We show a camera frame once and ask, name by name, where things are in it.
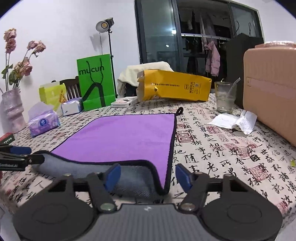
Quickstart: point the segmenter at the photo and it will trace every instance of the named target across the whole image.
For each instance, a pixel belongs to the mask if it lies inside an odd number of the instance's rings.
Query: vase
[[[20,98],[20,89],[14,88],[6,91],[2,95],[4,113],[11,124],[11,132],[17,133],[26,127],[25,119],[22,115],[24,108]]]

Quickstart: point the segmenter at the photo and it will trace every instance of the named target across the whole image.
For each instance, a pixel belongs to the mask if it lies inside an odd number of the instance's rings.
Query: gray ribbed surface
[[[176,211],[172,204],[127,205],[99,217],[76,241],[218,241],[197,217]]]
[[[71,173],[74,178],[84,178],[89,173],[105,172],[111,167],[111,165],[67,162],[48,154],[43,154],[43,156],[45,157],[44,163],[41,165],[32,165],[32,167],[40,173],[52,177],[60,177],[65,173]],[[121,166],[121,177],[113,193],[130,197],[160,198],[156,193],[150,169],[142,166]]]

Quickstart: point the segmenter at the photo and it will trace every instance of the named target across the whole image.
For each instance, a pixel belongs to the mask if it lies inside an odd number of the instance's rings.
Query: clothing rod
[[[212,39],[220,39],[220,40],[227,40],[229,38],[219,37],[219,36],[212,36],[212,35],[203,35],[203,34],[181,34],[182,37],[198,37],[198,38],[212,38]]]

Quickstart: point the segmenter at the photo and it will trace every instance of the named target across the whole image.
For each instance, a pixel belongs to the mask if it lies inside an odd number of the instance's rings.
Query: glass door
[[[229,3],[234,36],[243,33],[249,37],[262,37],[258,13],[241,5]]]
[[[135,0],[141,63],[166,61],[180,71],[176,0]]]

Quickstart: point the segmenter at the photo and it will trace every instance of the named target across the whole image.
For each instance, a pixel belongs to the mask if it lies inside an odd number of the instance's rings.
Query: chair backrest
[[[78,76],[76,76],[75,79],[61,80],[59,83],[65,84],[68,100],[82,97],[81,91],[80,91],[80,86],[79,86]]]

